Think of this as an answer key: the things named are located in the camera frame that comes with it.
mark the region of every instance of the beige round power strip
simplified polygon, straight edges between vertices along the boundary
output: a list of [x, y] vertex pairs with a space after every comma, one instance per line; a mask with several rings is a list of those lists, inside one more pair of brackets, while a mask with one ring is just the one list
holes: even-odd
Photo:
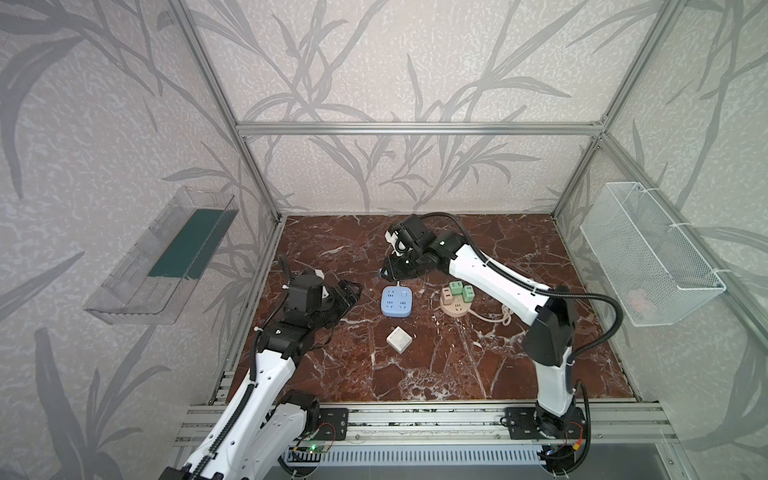
[[466, 315], [471, 306], [472, 304], [466, 303], [461, 295], [454, 296], [453, 303], [450, 305], [443, 305], [442, 302], [440, 302], [440, 308], [442, 308], [442, 311], [454, 318], [459, 318], [460, 316]]

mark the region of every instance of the clear plastic bin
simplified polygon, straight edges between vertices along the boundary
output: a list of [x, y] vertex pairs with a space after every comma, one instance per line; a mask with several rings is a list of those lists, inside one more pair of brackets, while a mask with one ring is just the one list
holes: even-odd
[[[176, 322], [237, 215], [233, 200], [232, 194], [180, 188], [91, 295], [85, 310], [110, 324]], [[191, 241], [174, 242], [181, 235]]]

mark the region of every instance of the robotic arm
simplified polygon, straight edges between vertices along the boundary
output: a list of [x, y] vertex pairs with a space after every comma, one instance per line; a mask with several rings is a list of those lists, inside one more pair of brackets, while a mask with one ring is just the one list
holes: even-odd
[[[257, 332], [248, 377], [184, 468], [166, 468], [160, 480], [259, 480], [294, 439], [319, 428], [314, 395], [291, 390], [274, 410], [272, 405], [302, 357], [319, 348], [313, 346], [315, 332], [338, 324], [360, 299], [362, 286], [346, 280], [329, 286], [311, 270], [292, 279], [282, 256], [280, 261], [288, 288]], [[280, 308], [282, 318], [271, 321]]]
[[[454, 220], [463, 235], [447, 230], [436, 236], [422, 222], [435, 216]], [[392, 225], [385, 237], [395, 253], [384, 260], [379, 271], [383, 279], [412, 279], [437, 268], [485, 291], [531, 327], [523, 347], [534, 362], [538, 379], [536, 425], [546, 438], [561, 437], [568, 423], [578, 415], [571, 379], [576, 355], [606, 341], [621, 324], [619, 307], [611, 329], [599, 340], [574, 352], [574, 299], [608, 301], [614, 308], [618, 307], [616, 301], [593, 293], [569, 293], [564, 286], [552, 289], [501, 265], [474, 245], [469, 232], [451, 214], [410, 215]]]

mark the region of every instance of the marble surface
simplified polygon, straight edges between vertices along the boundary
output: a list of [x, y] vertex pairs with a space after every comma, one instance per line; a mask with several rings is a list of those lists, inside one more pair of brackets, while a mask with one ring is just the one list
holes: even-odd
[[[491, 324], [471, 315], [453, 319], [439, 308], [439, 290], [451, 277], [434, 271], [401, 284], [413, 291], [408, 318], [382, 315], [381, 292], [390, 283], [377, 272], [389, 245], [387, 227], [402, 217], [341, 216], [289, 217], [278, 252], [291, 269], [319, 268], [331, 284], [338, 279], [362, 283], [361, 300], [336, 328], [332, 342], [307, 354], [287, 388], [317, 394], [321, 401], [534, 399], [536, 375], [522, 340], [526, 325], [517, 317], [511, 324]], [[535, 280], [584, 291], [563, 243], [548, 215], [465, 215], [462, 221], [486, 253]], [[435, 231], [450, 227], [431, 218]], [[278, 302], [283, 282], [273, 264], [254, 325], [260, 325]], [[501, 304], [475, 290], [472, 309], [498, 318]], [[601, 329], [587, 304], [577, 305], [580, 317], [576, 345], [597, 338]], [[386, 337], [402, 327], [413, 343], [399, 355]], [[324, 342], [328, 332], [317, 334]], [[248, 370], [246, 342], [230, 396]], [[592, 398], [630, 398], [631, 389], [619, 363], [606, 344], [584, 354], [574, 365]]]

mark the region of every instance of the leaf pattern wallpaper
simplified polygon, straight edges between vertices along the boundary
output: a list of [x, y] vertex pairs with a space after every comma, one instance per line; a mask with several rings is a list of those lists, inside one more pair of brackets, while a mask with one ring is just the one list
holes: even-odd
[[[0, 1], [0, 478], [156, 478], [274, 224], [147, 0]], [[240, 209], [172, 326], [83, 310], [179, 186]]]
[[[768, 2], [688, 2], [611, 134], [764, 306], [768, 303]], [[599, 154], [558, 225], [581, 278], [611, 292], [579, 226], [608, 181]], [[768, 356], [722, 299], [673, 326], [622, 326], [615, 347], [658, 399], [699, 478], [768, 469]]]
[[[599, 120], [661, 2], [188, 4], [239, 121], [450, 122]], [[249, 145], [285, 211], [508, 213], [540, 211], [586, 140], [330, 135]]]

